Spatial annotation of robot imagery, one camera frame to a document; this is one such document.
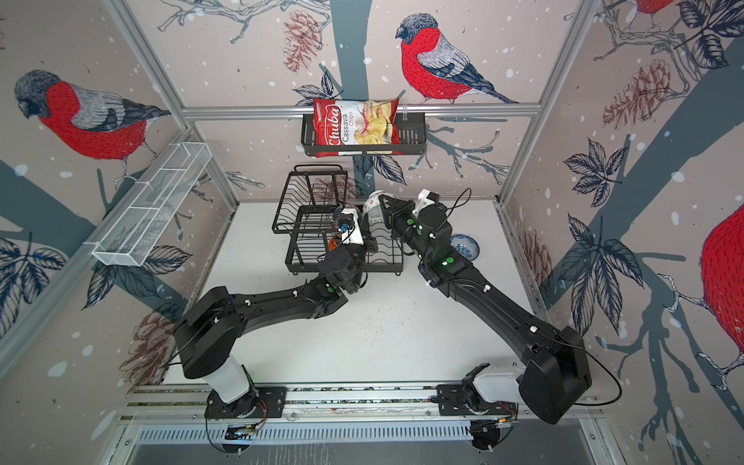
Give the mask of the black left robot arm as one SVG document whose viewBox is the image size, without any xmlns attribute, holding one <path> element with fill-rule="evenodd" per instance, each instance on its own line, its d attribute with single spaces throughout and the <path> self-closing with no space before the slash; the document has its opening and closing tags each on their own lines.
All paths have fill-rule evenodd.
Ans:
<svg viewBox="0 0 744 465">
<path fill-rule="evenodd" d="M 335 313 L 363 286 L 365 258 L 364 246 L 340 245 L 319 262 L 317 277 L 296 288 L 255 295 L 209 290 L 174 329 L 183 376 L 205 380 L 225 403 L 247 395 L 251 382 L 232 356 L 234 343 L 263 327 Z"/>
</svg>

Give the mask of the orange plastic bowl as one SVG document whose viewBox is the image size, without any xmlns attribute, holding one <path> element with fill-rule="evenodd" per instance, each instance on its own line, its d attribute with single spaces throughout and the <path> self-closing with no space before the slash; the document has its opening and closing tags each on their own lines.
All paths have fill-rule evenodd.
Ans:
<svg viewBox="0 0 744 465">
<path fill-rule="evenodd" d="M 342 236 L 341 234 L 336 234 L 331 238 L 329 241 L 329 251 L 335 249 L 338 245 L 340 245 L 342 242 Z"/>
</svg>

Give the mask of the grey green patterned bowl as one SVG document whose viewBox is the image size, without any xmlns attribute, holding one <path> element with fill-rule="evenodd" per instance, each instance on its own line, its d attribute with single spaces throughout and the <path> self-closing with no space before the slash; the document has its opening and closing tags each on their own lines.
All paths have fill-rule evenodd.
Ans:
<svg viewBox="0 0 744 465">
<path fill-rule="evenodd" d="M 383 190 L 372 192 L 362 206 L 362 221 L 367 225 L 368 232 L 372 232 L 379 225 L 385 226 L 385 216 L 380 200 Z"/>
</svg>

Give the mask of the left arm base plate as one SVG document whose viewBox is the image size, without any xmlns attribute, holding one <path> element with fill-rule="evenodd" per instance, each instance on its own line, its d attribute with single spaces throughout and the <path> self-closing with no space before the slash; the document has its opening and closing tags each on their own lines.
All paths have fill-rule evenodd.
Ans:
<svg viewBox="0 0 744 465">
<path fill-rule="evenodd" d="M 286 387 L 252 387 L 232 403 L 222 400 L 216 391 L 207 397 L 205 418 L 208 420 L 278 419 L 282 417 L 288 389 Z"/>
</svg>

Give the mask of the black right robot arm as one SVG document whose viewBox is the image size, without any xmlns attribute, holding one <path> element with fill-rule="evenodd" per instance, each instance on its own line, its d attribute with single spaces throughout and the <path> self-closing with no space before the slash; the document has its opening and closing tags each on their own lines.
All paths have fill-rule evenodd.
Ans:
<svg viewBox="0 0 744 465">
<path fill-rule="evenodd" d="M 517 378 L 523 403 L 539 419 L 557 424 L 592 386 L 582 337 L 556 329 L 499 291 L 471 261 L 451 246 L 448 209 L 432 203 L 379 196 L 386 227 L 420 259 L 430 287 L 462 304 L 495 331 L 525 366 Z"/>
</svg>

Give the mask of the black wire dish rack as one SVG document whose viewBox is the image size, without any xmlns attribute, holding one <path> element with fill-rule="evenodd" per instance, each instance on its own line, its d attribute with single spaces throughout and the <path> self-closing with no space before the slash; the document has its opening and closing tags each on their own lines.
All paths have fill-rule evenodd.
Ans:
<svg viewBox="0 0 744 465">
<path fill-rule="evenodd" d="M 297 275 L 316 272 L 329 252 L 329 241 L 339 234 L 337 216 L 345 207 L 360 213 L 360 228 L 367 247 L 366 266 L 370 272 L 396 275 L 404 269 L 403 254 L 382 225 L 368 232 L 362 221 L 362 200 L 350 174 L 335 164 L 296 165 L 288 174 L 272 223 L 275 234 L 289 237 L 285 265 Z"/>
</svg>

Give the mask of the blue floral ceramic bowl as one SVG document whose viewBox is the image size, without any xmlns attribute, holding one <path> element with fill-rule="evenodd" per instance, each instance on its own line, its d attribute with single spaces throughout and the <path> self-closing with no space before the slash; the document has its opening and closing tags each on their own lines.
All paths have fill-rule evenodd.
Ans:
<svg viewBox="0 0 744 465">
<path fill-rule="evenodd" d="M 478 259 L 481 253 L 478 242 L 472 236 L 468 236 L 468 234 L 455 234 L 452 236 L 451 247 L 471 262 Z"/>
</svg>

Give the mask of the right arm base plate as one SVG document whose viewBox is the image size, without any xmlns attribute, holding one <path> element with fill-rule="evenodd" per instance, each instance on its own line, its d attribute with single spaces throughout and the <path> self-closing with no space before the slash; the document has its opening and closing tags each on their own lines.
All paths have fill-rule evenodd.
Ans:
<svg viewBox="0 0 744 465">
<path fill-rule="evenodd" d="M 515 419 L 518 414 L 517 403 L 487 402 L 473 387 L 457 384 L 438 385 L 429 401 L 437 405 L 442 417 L 502 416 Z"/>
</svg>

